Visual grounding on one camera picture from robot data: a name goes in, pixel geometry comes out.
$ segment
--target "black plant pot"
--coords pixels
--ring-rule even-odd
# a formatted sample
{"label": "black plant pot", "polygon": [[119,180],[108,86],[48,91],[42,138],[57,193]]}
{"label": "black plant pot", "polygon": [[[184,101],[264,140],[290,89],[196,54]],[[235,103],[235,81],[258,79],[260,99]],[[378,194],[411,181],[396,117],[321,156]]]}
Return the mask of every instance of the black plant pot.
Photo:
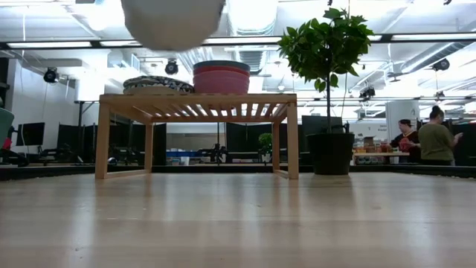
{"label": "black plant pot", "polygon": [[319,175],[347,175],[354,135],[348,133],[313,134],[307,136],[314,173]]}

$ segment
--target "computer monitor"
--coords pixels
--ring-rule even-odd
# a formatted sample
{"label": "computer monitor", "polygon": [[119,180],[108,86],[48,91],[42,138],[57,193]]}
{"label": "computer monitor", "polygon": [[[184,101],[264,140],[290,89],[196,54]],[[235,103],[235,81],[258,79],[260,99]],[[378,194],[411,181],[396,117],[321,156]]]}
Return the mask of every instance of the computer monitor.
{"label": "computer monitor", "polygon": [[18,126],[16,146],[43,145],[44,134],[45,123],[21,124]]}

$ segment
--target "wooden floor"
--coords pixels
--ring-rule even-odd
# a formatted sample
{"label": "wooden floor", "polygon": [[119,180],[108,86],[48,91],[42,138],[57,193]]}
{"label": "wooden floor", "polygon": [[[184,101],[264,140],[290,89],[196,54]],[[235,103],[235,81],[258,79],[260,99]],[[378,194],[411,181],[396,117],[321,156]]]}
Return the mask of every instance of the wooden floor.
{"label": "wooden floor", "polygon": [[0,183],[0,267],[476,267],[470,179],[93,177]]}

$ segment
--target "pink bowl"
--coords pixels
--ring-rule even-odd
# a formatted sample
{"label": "pink bowl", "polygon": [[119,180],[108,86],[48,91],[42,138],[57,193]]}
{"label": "pink bowl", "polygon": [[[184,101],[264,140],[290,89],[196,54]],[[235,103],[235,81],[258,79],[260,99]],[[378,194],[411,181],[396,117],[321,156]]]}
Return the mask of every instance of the pink bowl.
{"label": "pink bowl", "polygon": [[195,93],[246,94],[250,82],[247,80],[218,77],[212,80],[193,79]]}
{"label": "pink bowl", "polygon": [[207,71],[193,77],[195,93],[246,94],[249,77],[234,71]]}
{"label": "pink bowl", "polygon": [[240,68],[230,67],[230,66],[203,66],[193,70],[193,75],[199,75],[209,71],[234,71],[239,74],[244,74],[247,77],[250,77],[250,73],[248,71],[242,70]]}

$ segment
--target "green leaves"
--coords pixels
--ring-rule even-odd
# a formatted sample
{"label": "green leaves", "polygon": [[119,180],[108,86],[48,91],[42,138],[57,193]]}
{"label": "green leaves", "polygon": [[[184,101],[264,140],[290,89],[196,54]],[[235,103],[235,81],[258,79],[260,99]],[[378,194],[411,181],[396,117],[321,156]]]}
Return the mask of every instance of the green leaves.
{"label": "green leaves", "polygon": [[322,83],[319,85],[319,92],[324,90],[326,90],[326,81],[322,81]]}
{"label": "green leaves", "polygon": [[294,29],[293,27],[286,27],[286,30],[288,30],[288,34],[293,37],[297,36],[298,34],[296,29]]}
{"label": "green leaves", "polygon": [[329,10],[324,11],[324,18],[326,19],[336,19],[341,17],[341,11],[335,9],[335,8],[330,8]]}
{"label": "green leaves", "polygon": [[337,78],[337,75],[332,74],[332,75],[330,76],[330,86],[339,87],[339,86],[338,86],[338,82],[339,82],[339,79]]}
{"label": "green leaves", "polygon": [[319,22],[318,22],[317,19],[312,19],[312,20],[311,20],[311,27],[312,27],[313,29],[319,28]]}
{"label": "green leaves", "polygon": [[338,75],[358,76],[353,65],[368,52],[369,35],[362,16],[349,16],[345,10],[330,8],[325,11],[329,23],[311,19],[299,28],[287,27],[287,35],[277,43],[280,56],[287,57],[291,70],[305,82],[313,81],[319,92],[327,83],[338,87]]}
{"label": "green leaves", "polygon": [[348,71],[351,75],[358,77],[358,74],[357,74],[356,70],[354,70],[354,68],[353,68],[352,66],[350,66],[350,67],[347,69],[347,71]]}
{"label": "green leaves", "polygon": [[319,90],[320,84],[321,84],[321,79],[316,79],[315,82],[314,82],[315,90]]}

